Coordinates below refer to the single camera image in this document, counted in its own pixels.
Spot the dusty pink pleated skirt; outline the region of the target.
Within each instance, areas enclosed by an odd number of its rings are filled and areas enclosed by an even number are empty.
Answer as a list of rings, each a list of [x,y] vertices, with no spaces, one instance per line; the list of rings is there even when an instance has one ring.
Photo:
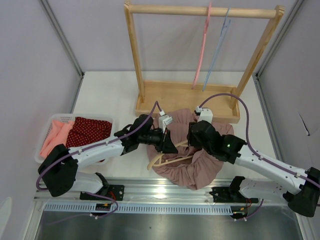
[[[189,123],[198,117],[190,109],[184,108],[168,113],[173,122],[167,126],[174,144],[187,140]],[[177,154],[165,154],[163,162],[169,164],[154,166],[152,169],[161,177],[181,187],[198,190],[209,185],[222,169],[224,163],[209,155],[205,150],[195,147],[178,146]]]

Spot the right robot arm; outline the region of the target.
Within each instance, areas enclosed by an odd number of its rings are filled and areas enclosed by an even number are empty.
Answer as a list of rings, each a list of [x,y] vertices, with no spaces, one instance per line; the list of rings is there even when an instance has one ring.
[[[320,171],[294,167],[277,159],[268,159],[249,141],[235,135],[221,135],[207,121],[191,122],[188,145],[205,150],[218,161],[255,171],[279,184],[278,191],[288,207],[297,214],[312,218],[320,199]]]

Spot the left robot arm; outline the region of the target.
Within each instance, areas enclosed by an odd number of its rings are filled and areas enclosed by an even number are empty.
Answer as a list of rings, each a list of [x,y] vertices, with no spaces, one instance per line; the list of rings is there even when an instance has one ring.
[[[102,160],[126,155],[135,151],[140,144],[152,145],[164,154],[176,154],[178,149],[171,140],[167,128],[173,122],[169,115],[159,118],[154,125],[151,116],[142,114],[112,136],[88,145],[67,148],[59,144],[53,148],[38,168],[39,181],[52,197],[59,197],[69,191],[89,192],[97,200],[108,196],[108,183],[100,173],[87,174],[79,170]]]

